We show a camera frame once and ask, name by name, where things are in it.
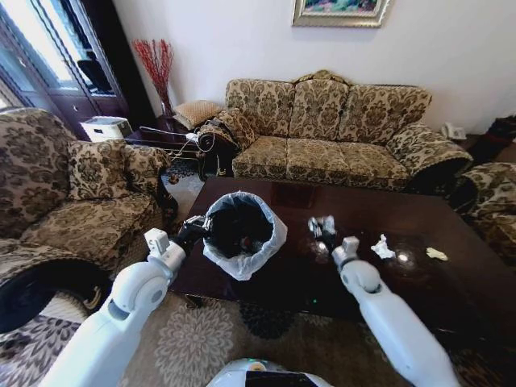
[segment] coffee table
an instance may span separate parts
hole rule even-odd
[[[378,268],[433,332],[516,342],[516,277],[442,199],[213,177],[189,215],[205,214],[215,200],[238,190],[259,195],[283,220],[289,228],[285,245],[250,281],[236,281],[205,258],[198,243],[172,284],[174,292],[360,321],[355,299],[307,227],[310,216],[332,214],[339,238],[357,236],[359,257]],[[381,260],[371,251],[382,233],[407,261]],[[445,252],[449,261],[432,260],[427,247]]]

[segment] painting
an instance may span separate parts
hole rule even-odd
[[[292,25],[381,27],[389,3],[389,0],[295,0]]]

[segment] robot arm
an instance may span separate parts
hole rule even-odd
[[[145,233],[148,262],[120,272],[111,295],[79,327],[40,386],[116,386],[135,354],[149,315],[163,301],[182,261],[207,227],[204,217],[197,216],[185,221],[172,241],[161,230]]]
[[[344,238],[336,247],[333,217],[312,218],[309,228],[328,247],[340,279],[358,301],[365,322],[394,369],[417,387],[458,387],[452,363],[437,339],[406,302],[390,291],[377,269],[359,260],[359,240]]]

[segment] telephone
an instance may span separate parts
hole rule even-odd
[[[466,139],[466,130],[463,127],[456,127],[452,123],[444,123],[441,133],[449,139]]]

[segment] sofa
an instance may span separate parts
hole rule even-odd
[[[76,141],[44,110],[2,112],[0,332],[94,312],[114,275],[146,258],[143,233],[177,210],[159,178],[168,166],[160,149]]]
[[[235,79],[199,135],[221,175],[434,193],[472,158],[420,123],[430,103],[416,86],[353,85],[325,70]]]
[[[516,164],[476,166],[460,177],[448,201],[516,273]]]

